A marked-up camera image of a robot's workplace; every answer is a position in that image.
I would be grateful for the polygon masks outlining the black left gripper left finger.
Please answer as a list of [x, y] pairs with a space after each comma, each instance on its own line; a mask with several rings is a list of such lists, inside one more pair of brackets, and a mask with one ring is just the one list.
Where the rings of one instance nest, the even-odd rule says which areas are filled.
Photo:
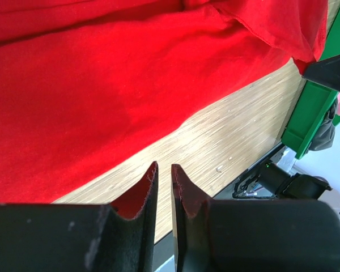
[[158, 164], [110, 203], [0, 204], [0, 271], [151, 271]]

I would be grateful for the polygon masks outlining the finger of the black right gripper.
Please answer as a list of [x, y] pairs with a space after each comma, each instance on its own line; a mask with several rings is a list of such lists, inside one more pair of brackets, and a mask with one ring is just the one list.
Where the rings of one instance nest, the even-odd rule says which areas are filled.
[[310, 64], [303, 78], [340, 92], [340, 55]]

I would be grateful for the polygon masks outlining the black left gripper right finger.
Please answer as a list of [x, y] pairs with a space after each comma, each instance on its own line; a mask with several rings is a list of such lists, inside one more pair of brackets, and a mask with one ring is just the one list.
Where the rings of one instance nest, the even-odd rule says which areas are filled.
[[340, 219], [317, 200], [262, 201], [232, 271], [340, 271]]

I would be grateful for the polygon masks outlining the red t-shirt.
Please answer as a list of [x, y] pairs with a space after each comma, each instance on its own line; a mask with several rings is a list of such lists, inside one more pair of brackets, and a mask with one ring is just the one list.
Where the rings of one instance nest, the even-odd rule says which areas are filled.
[[0, 1], [0, 203], [51, 202], [293, 58], [327, 1]]

